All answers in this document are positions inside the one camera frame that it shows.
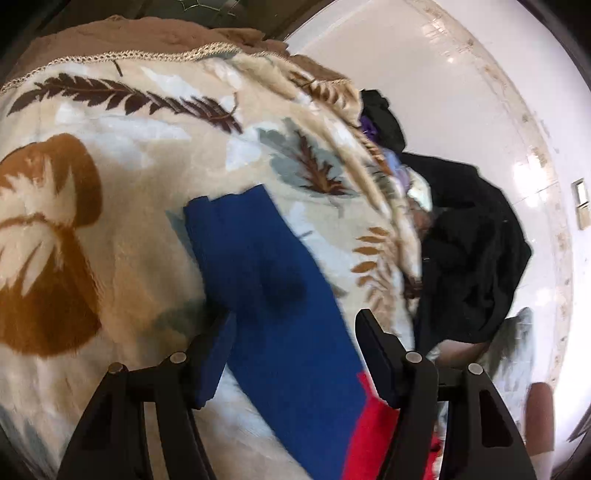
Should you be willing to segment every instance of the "black cloth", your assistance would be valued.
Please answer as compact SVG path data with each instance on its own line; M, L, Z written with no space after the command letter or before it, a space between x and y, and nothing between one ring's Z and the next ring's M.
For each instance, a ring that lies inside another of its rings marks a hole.
M519 221L474 166L410 153L400 160L427 180L440 212L422 243L415 348L426 354L445 339L487 342L509 313L531 256Z
M406 140L396 117L388 107L388 99L382 97L377 90L361 90L363 111L361 115L368 117L378 128L378 144L400 153L406 148Z

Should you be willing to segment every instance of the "brown feather pattern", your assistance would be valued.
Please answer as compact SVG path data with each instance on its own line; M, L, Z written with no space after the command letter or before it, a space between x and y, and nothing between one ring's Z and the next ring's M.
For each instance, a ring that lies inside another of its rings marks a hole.
M295 134L300 139L301 152L296 159L304 167L305 173L302 178L310 183L304 188L326 195L346 195L348 189L343 182L336 177L330 177L333 166L327 162L320 165L306 136L299 130L296 130Z
M60 73L57 77L49 77L44 82L35 82L36 88L24 92L12 104L8 115L19 112L35 101L41 102L45 98L56 95L71 98L75 102L85 102L87 106L98 106L107 102L106 110L118 107L123 101L125 114L129 115L141 109L144 105L150 105L149 113L164 108L174 114L182 113L201 120L205 120L214 127L231 134L233 131L241 134L242 127L234 118L238 107L238 96L234 93L234 107L227 112L214 99L204 97L198 99L192 96L190 99L175 99L162 97L152 92L142 92L124 83L107 79L93 79L71 76Z

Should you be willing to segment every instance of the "blanket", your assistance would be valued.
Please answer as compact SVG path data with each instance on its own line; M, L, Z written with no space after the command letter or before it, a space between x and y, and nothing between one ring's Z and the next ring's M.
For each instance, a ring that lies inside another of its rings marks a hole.
M353 341L370 307L413 347L420 243L359 113L350 81L223 42L65 57L2 88L0 424L36 477L55 477L111 362L155 365L201 330L192 198L263 184ZM220 480L307 478L229 370L196 420ZM153 445L149 406L147 422Z

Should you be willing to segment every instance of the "laundry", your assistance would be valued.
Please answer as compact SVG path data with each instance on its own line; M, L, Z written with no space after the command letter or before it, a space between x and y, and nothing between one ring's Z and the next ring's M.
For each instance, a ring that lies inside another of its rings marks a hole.
M388 109L390 106L388 99L377 90L361 90L361 99L363 100L362 118L367 117L377 130L374 132L367 123L365 124L370 130L370 138L393 152L402 152L406 148L406 140L398 120Z
M473 166L402 153L440 209L422 243L423 290L414 319L418 351L445 339L486 342L505 320L531 256L503 193Z
M207 298L236 313L238 384L312 478L340 479L365 394L329 284L262 186L185 216Z

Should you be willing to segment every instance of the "blue cloth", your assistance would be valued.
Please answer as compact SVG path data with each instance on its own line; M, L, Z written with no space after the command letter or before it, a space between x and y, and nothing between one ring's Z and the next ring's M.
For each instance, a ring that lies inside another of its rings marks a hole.
M184 209L208 299L236 313L242 390L317 480L338 480L365 394L330 286L262 186Z

